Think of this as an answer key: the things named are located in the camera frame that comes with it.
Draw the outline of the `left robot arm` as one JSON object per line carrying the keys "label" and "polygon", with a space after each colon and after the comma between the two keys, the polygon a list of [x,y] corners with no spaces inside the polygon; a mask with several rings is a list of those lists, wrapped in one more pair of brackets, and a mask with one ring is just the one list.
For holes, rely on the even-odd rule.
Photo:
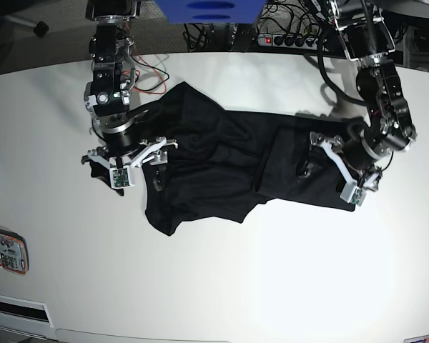
{"label": "left robot arm", "polygon": [[[316,50],[320,76],[339,98],[364,107],[369,122],[350,122],[347,141],[312,133],[310,147],[332,158],[345,186],[374,190],[385,171],[378,162],[405,151],[418,135],[395,62],[390,58],[395,42],[382,9],[374,1],[320,1],[319,5],[323,16]],[[357,65],[358,97],[348,95],[328,75],[324,50],[333,36],[338,38],[346,59]]]}

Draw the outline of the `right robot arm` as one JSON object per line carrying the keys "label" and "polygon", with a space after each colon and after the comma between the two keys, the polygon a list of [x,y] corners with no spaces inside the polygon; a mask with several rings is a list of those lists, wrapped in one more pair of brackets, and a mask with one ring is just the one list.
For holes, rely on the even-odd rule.
{"label": "right robot arm", "polygon": [[164,136],[153,140],[139,136],[140,119],[148,111],[161,110],[156,103],[131,107],[138,74],[129,23],[139,16],[139,8],[139,1],[88,1],[85,13],[97,27],[89,42],[92,80],[85,88],[84,105],[102,145],[90,149],[82,163],[90,165],[92,178],[118,195],[135,186],[136,169],[166,164],[168,148],[178,147],[176,140]]}

